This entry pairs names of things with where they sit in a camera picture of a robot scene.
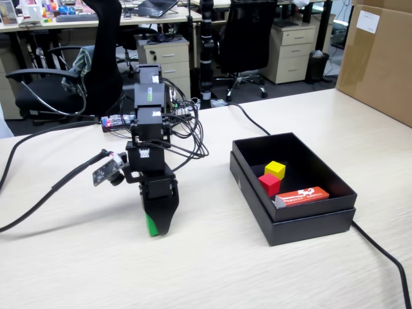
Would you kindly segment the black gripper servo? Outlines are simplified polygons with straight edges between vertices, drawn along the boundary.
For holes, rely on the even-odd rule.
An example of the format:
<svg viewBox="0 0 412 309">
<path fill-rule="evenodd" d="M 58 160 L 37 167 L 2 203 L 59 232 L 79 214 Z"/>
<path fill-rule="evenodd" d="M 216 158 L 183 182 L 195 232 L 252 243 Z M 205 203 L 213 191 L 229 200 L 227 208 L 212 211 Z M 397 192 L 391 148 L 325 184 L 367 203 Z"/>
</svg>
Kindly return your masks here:
<svg viewBox="0 0 412 309">
<path fill-rule="evenodd" d="M 169 232 L 178 208 L 178 182 L 173 172 L 140 173 L 141 200 L 150 236 Z"/>
</svg>

